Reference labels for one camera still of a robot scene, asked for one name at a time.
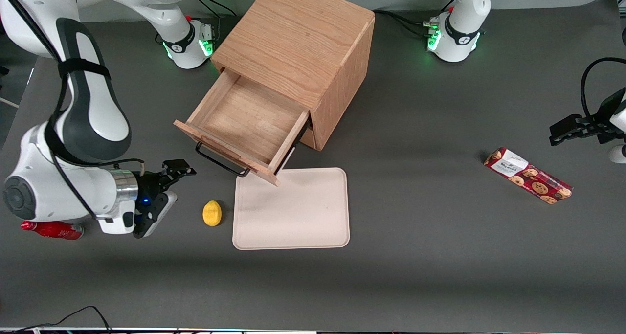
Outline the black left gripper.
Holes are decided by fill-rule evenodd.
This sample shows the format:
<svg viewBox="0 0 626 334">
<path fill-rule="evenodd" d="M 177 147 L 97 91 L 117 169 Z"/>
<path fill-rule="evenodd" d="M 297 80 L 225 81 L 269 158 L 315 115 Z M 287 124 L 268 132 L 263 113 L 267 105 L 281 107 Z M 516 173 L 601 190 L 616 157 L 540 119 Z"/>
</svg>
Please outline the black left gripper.
<svg viewBox="0 0 626 334">
<path fill-rule="evenodd" d="M 550 145 L 555 147 L 568 140 L 596 136 L 599 144 L 612 140 L 625 140 L 625 125 L 618 124 L 619 115 L 625 114 L 625 89 L 603 100 L 597 113 L 590 114 L 585 102 L 585 115 L 569 115 L 550 126 Z"/>
</svg>

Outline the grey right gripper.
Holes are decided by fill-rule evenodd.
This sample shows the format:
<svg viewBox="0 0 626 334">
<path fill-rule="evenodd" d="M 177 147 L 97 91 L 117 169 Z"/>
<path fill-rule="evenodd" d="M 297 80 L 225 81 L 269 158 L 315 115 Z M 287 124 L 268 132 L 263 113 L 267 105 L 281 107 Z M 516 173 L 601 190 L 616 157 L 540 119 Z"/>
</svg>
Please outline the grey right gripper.
<svg viewBox="0 0 626 334">
<path fill-rule="evenodd" d="M 166 160 L 162 163 L 163 172 L 133 172 L 138 183 L 135 200 L 133 236 L 137 239 L 148 237 L 178 200 L 169 188 L 186 176 L 197 172 L 184 159 Z"/>
</svg>

